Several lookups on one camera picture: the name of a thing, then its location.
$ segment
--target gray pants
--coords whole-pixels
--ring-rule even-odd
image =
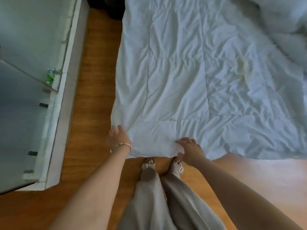
[[[202,229],[225,230],[212,209],[174,174],[159,178],[147,168],[142,171],[134,197],[127,204],[117,230]]]

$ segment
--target pant leg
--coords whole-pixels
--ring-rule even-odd
[[[158,173],[147,168],[142,171],[134,197],[127,204],[117,230],[177,230],[169,213]]]
[[[179,230],[226,230],[221,219],[180,178],[167,174],[161,182],[172,220]]]

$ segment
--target hand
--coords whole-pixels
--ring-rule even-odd
[[[122,125],[112,126],[112,130],[109,130],[109,141],[110,147],[113,151],[114,148],[119,145],[120,143],[127,143],[132,147],[132,142],[130,141],[124,127]]]
[[[196,143],[196,140],[183,137],[175,142],[180,144],[185,150],[184,154],[179,152],[178,156],[188,165],[195,167],[196,162],[200,158],[205,157],[204,151],[201,149],[201,146]]]

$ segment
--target brown hardwood floor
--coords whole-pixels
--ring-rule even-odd
[[[115,98],[121,30],[120,21],[110,19],[103,10],[91,9],[61,181],[45,191],[0,196],[1,229],[47,229],[82,182],[107,158],[105,137]],[[142,161],[126,161],[108,229],[116,228],[140,177]],[[227,155],[215,162],[307,229],[306,161],[259,161]],[[166,172],[169,163],[169,158],[157,158],[158,172]],[[236,229],[198,171],[186,165],[182,180],[211,206],[228,230]]]

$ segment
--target bracelet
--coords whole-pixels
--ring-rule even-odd
[[[129,154],[130,154],[130,152],[131,152],[131,145],[128,144],[128,143],[120,143],[119,145],[115,146],[114,149],[116,149],[117,147],[122,146],[122,145],[128,145],[130,147],[130,151],[129,151]]]

